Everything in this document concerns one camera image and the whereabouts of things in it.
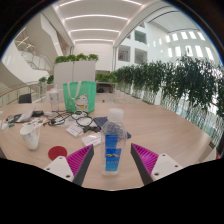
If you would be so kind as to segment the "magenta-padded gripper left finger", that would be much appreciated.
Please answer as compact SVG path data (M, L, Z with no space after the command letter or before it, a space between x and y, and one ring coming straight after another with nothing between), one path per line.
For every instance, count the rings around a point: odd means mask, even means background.
M44 170L81 186L94 155L94 146L89 145L67 157L58 156Z

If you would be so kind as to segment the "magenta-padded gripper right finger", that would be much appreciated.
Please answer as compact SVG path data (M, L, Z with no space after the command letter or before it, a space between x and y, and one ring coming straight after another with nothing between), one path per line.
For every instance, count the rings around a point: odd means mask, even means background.
M144 185L182 169L182 166L168 154L157 154L134 143L131 144L131 155Z

